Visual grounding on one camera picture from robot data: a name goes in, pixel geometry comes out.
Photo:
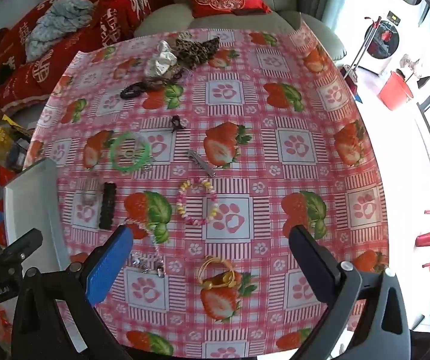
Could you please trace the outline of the white jewelry tray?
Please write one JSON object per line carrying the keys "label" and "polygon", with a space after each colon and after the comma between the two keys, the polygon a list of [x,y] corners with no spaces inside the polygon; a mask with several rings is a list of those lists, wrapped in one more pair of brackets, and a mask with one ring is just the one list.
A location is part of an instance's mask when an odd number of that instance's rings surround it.
{"label": "white jewelry tray", "polygon": [[23,262],[22,267],[37,267],[40,272],[67,268],[70,258],[64,244],[59,213],[57,169],[44,158],[28,167],[3,190],[4,226],[7,243],[12,244],[29,230],[41,232],[42,244]]}

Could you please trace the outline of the red plastic bucket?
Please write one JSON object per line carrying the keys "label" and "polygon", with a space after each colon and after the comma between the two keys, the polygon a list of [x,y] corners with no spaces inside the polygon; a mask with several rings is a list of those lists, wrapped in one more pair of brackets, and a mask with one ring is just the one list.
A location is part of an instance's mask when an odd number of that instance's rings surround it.
{"label": "red plastic bucket", "polygon": [[395,111],[412,100],[414,95],[404,78],[397,72],[391,72],[377,97],[390,111]]}

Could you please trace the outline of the red wedding quilt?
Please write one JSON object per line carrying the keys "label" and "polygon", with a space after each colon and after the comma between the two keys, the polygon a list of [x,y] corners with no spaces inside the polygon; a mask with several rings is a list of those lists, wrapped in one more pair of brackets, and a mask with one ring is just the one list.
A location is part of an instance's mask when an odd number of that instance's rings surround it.
{"label": "red wedding quilt", "polygon": [[174,0],[86,0],[91,6],[76,24],[55,29],[60,2],[43,0],[11,28],[0,28],[0,117],[46,102],[68,85],[63,74],[77,52],[91,52],[128,40],[152,12]]}

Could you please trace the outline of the white satin scrunchie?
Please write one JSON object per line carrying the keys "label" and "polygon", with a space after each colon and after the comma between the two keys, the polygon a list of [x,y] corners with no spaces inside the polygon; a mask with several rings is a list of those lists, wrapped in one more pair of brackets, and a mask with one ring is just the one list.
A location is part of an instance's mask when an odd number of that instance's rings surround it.
{"label": "white satin scrunchie", "polygon": [[146,78],[162,78],[177,65],[177,56],[167,41],[160,41],[154,53],[144,68]]}

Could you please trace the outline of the green plastic bangle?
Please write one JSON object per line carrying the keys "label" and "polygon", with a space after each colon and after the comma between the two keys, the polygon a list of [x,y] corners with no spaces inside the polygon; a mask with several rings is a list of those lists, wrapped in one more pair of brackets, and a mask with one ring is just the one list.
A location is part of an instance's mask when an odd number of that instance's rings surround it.
{"label": "green plastic bangle", "polygon": [[140,133],[126,132],[117,136],[109,150],[112,168],[118,172],[137,172],[151,166],[151,144]]}

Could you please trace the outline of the black scalloped hair clip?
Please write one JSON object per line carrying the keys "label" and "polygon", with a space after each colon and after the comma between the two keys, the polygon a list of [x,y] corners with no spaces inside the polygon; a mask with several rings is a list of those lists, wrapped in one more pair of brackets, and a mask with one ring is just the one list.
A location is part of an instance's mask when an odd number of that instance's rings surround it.
{"label": "black scalloped hair clip", "polygon": [[113,224],[115,205],[117,199],[117,185],[105,182],[103,184],[103,196],[100,208],[98,227],[103,230],[110,230]]}

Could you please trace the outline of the beige sofa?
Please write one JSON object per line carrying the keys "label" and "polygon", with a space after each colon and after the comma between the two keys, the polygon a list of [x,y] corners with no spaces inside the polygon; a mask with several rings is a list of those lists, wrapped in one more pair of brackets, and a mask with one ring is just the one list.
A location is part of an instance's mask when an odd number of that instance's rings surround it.
{"label": "beige sofa", "polygon": [[136,37],[186,29],[251,29],[288,34],[306,23],[335,61],[346,49],[335,34],[336,0],[174,0],[135,30]]}

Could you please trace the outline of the leopard print scrunchie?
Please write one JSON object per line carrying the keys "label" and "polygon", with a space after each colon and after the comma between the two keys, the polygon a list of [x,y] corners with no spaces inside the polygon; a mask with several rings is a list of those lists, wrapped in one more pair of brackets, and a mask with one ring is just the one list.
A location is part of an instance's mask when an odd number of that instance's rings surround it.
{"label": "leopard print scrunchie", "polygon": [[196,66],[208,63],[213,59],[220,47],[220,37],[207,41],[193,41],[188,38],[178,37],[175,40],[175,55],[177,64],[183,68],[193,69]]}

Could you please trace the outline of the small black claw clip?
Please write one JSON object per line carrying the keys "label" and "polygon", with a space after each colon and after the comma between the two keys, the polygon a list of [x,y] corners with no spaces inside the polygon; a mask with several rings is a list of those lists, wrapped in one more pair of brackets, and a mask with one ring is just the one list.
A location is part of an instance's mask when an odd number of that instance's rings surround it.
{"label": "small black claw clip", "polygon": [[178,115],[175,115],[171,118],[170,123],[172,125],[172,132],[176,133],[178,131],[182,131],[186,127],[182,124],[182,121]]}

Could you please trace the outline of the yellow snack package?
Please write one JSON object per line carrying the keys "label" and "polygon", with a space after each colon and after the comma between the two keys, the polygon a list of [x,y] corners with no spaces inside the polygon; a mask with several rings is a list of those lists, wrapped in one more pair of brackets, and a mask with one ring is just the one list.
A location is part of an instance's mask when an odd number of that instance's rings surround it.
{"label": "yellow snack package", "polygon": [[20,152],[27,153],[32,136],[31,131],[9,116],[3,115],[0,119],[0,146],[4,149],[13,150],[16,147]]}

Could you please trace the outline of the grey blue blanket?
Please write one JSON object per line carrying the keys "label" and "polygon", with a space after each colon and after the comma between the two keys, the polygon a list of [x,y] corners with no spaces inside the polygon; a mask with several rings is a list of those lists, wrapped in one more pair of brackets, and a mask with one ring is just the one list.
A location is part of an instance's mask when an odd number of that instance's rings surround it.
{"label": "grey blue blanket", "polygon": [[86,27],[94,11],[95,5],[90,0],[56,0],[37,20],[25,41],[26,61],[41,58],[66,35]]}

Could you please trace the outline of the silver charm earrings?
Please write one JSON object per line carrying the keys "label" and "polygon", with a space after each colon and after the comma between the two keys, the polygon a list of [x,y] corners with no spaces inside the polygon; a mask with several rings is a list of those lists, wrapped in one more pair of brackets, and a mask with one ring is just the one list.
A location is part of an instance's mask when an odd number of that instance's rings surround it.
{"label": "silver charm earrings", "polygon": [[129,265],[143,274],[154,274],[159,278],[165,278],[165,262],[158,254],[132,252],[129,256]]}

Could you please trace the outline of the pink strawberry tablecloth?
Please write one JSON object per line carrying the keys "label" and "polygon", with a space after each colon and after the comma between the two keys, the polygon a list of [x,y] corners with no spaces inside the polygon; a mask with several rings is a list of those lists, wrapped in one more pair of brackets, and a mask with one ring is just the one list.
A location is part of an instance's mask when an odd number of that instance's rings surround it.
{"label": "pink strawberry tablecloth", "polygon": [[[64,244],[77,261],[106,242],[98,227],[105,182],[117,185],[113,222],[131,252],[158,254],[165,278],[129,265],[98,314],[118,341],[185,358],[257,356],[301,345],[324,305],[293,258],[304,226],[340,261],[382,271],[389,258],[383,185],[352,95],[306,23],[289,34],[188,31],[220,37],[213,59],[163,88],[123,99],[160,41],[138,37],[89,53],[65,70],[38,121],[28,161],[57,168]],[[172,132],[179,116],[186,127]],[[121,133],[151,144],[151,166],[112,168]],[[216,175],[186,155],[196,151]]]}

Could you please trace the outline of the silver star hair clip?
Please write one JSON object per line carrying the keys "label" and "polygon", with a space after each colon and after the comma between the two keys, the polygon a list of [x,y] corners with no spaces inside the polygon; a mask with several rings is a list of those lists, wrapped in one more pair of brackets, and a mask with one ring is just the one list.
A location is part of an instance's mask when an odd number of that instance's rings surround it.
{"label": "silver star hair clip", "polygon": [[186,151],[186,155],[194,164],[196,164],[200,169],[202,169],[209,177],[214,178],[214,176],[216,175],[214,168],[211,165],[209,165],[208,162],[203,160],[196,151],[188,149]]}

